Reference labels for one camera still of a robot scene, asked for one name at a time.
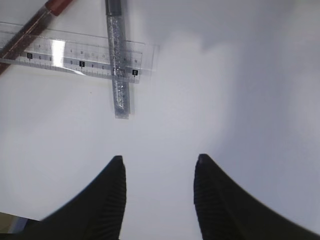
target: pen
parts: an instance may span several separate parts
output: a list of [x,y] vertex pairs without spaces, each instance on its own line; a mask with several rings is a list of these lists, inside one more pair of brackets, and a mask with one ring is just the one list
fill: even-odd
[[[1,59],[15,60],[73,0],[49,0],[0,51]],[[0,63],[0,75],[10,66]]]
[[117,80],[125,77],[125,33],[121,0],[105,0],[105,13],[109,42],[109,57],[112,72],[112,91],[115,116],[128,119],[130,113],[129,83]]

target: brown pen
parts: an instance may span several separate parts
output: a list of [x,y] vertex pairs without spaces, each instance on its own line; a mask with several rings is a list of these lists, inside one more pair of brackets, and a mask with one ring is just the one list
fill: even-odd
[[[15,60],[73,0],[49,0],[0,51],[1,59]],[[0,75],[10,66],[0,63]]]

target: pen cap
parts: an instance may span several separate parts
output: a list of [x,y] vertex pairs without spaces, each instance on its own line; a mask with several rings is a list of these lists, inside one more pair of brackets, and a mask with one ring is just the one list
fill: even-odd
[[105,14],[107,16],[121,16],[121,1],[120,0],[105,0]]
[[73,0],[49,0],[45,3],[45,7],[50,10],[53,15],[59,16],[72,1]]

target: white surface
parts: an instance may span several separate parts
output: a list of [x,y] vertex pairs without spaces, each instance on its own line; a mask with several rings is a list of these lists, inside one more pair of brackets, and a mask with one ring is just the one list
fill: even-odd
[[[114,118],[102,80],[17,66],[0,77],[0,212],[42,219],[121,154],[122,239],[201,239],[193,176],[208,153],[320,233],[320,2],[127,1],[127,38],[159,46],[130,120]],[[43,3],[2,0],[0,21]],[[105,21],[103,0],[78,0],[52,28],[106,36]]]

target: silver glitter pen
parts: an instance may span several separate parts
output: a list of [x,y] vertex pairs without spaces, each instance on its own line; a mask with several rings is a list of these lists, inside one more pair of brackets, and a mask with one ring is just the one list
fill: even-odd
[[125,26],[121,0],[105,0],[106,24],[109,41],[110,66],[113,75],[112,90],[115,117],[128,119],[130,113],[129,83],[117,80],[125,77]]

